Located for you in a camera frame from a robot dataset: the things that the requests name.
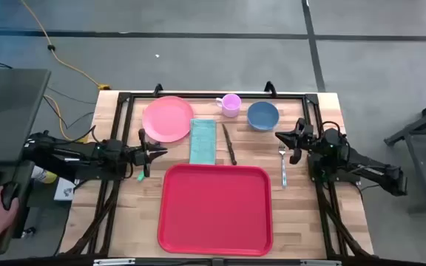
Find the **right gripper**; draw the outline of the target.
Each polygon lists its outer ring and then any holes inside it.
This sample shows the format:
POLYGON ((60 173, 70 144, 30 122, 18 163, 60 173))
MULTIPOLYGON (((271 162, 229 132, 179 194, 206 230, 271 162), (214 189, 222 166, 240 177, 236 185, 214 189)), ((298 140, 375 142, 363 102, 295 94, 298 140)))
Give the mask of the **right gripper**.
POLYGON ((302 117, 298 119, 295 129, 288 132, 275 132, 274 134, 285 146, 293 149, 289 158, 292 165, 298 164, 302 157, 302 149, 309 150, 314 141, 314 127, 302 117))

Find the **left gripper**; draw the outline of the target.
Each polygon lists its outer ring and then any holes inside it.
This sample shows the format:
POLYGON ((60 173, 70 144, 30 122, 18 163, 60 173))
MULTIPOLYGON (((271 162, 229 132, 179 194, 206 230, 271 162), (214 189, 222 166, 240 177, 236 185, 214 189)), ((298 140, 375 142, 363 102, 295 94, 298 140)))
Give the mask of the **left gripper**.
POLYGON ((150 163, 156 158, 167 153, 167 148, 160 145, 151 145, 148 149, 146 142, 146 132, 144 129, 138 131, 141 144, 136 147, 124 147, 124 159, 129 168, 129 174, 126 178, 132 177, 136 166, 143 167, 143 176, 150 177, 150 163))

